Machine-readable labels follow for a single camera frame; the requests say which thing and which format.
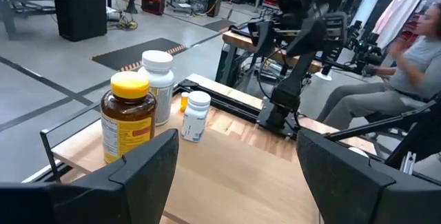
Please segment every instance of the amber pill bottle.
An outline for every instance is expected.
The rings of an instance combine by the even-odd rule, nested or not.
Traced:
[[[101,125],[106,163],[154,137],[156,99],[149,80],[136,72],[118,72],[101,99]]]

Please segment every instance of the black floor mat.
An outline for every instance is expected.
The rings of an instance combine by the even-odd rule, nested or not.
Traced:
[[[221,30],[230,27],[231,25],[234,25],[235,23],[228,20],[219,20],[215,21],[213,23],[208,23],[207,25],[204,25],[204,28],[208,28],[210,30],[220,32]]]
[[[185,49],[184,45],[160,38],[147,41],[128,48],[92,57],[92,60],[113,70],[133,70],[141,65],[141,55],[147,50],[160,50],[170,54],[177,54]]]

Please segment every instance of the bottle label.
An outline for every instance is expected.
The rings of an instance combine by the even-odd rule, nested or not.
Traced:
[[[181,135],[183,139],[188,141],[199,142],[205,129],[205,121],[207,120],[208,111],[204,118],[184,114]]]
[[[114,162],[140,144],[151,139],[152,118],[119,121],[101,113],[104,160]]]
[[[155,88],[150,87],[150,93],[156,99],[158,107],[156,107],[156,124],[162,124],[170,118],[170,110],[172,109],[173,85]]]

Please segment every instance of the black speaker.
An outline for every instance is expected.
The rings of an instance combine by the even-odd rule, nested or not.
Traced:
[[[208,0],[207,1],[207,16],[215,17],[219,14],[219,10],[221,9],[222,0]]]
[[[107,33],[105,0],[54,0],[60,36],[81,41]]]

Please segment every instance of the red case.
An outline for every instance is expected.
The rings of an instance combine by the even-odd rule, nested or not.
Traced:
[[[164,8],[165,0],[141,0],[141,9],[145,12],[162,15]]]

